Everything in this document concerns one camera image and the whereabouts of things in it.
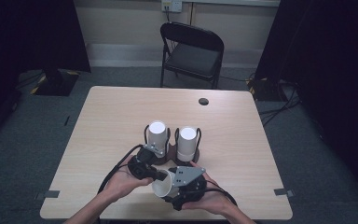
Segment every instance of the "human hand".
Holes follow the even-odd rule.
[[[193,166],[199,167],[193,161],[190,162]],[[219,189],[216,181],[212,180],[206,173],[203,174],[205,180],[208,181],[207,189]],[[215,215],[222,215],[228,206],[234,205],[224,194],[217,191],[208,191],[197,202],[184,203],[182,209],[204,209]]]
[[[112,196],[112,203],[127,196],[134,189],[140,186],[147,186],[153,182],[153,179],[150,177],[140,180],[131,174],[127,166],[131,158],[132,155],[122,162],[121,168],[118,169],[117,172],[110,178],[105,189],[103,190],[109,192]]]

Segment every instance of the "wooden table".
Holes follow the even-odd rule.
[[[209,104],[200,105],[199,98]],[[283,185],[249,92],[121,87],[89,91],[50,186],[59,197],[45,199],[41,217],[68,218],[90,201],[113,166],[144,143],[145,126],[154,120],[165,122],[172,133],[183,126],[201,128],[198,164],[250,218],[292,217],[286,195],[274,192]],[[202,210],[173,210],[151,185],[111,204],[101,218],[224,219]]]

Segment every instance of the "gray carpet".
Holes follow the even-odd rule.
[[[244,80],[254,71],[223,68],[219,89],[247,91],[243,81],[224,77]],[[48,190],[89,89],[96,85],[158,87],[159,73],[158,67],[92,68],[91,74],[81,74],[68,97],[32,95],[29,92],[34,83],[21,88],[17,110],[0,128],[0,223],[61,223],[42,219],[42,201],[34,196]],[[167,75],[165,85],[210,87],[209,83],[172,74]],[[256,102],[259,111],[283,104]],[[296,194],[289,199],[294,216],[284,223],[358,223],[358,184],[321,140],[316,123],[302,105],[275,117],[266,126],[266,133],[282,182]]]

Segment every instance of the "black tape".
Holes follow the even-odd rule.
[[[295,196],[292,190],[275,189],[274,192],[276,196],[287,195],[288,198]]]
[[[58,198],[59,190],[48,190],[46,192],[38,193],[34,198],[36,200],[45,200],[45,198]]]

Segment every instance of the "white cup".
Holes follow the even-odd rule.
[[[165,156],[167,137],[167,127],[164,122],[155,120],[149,124],[147,144],[153,144],[158,150],[162,150],[162,154],[156,154],[159,158]]]
[[[179,131],[177,158],[180,161],[192,161],[196,153],[197,130],[183,127]]]
[[[168,170],[159,170],[160,172],[167,174],[164,180],[155,180],[152,183],[153,192],[159,198],[163,198],[166,196],[174,198],[179,191],[179,188],[175,188],[172,186],[173,180],[175,179],[175,174]]]

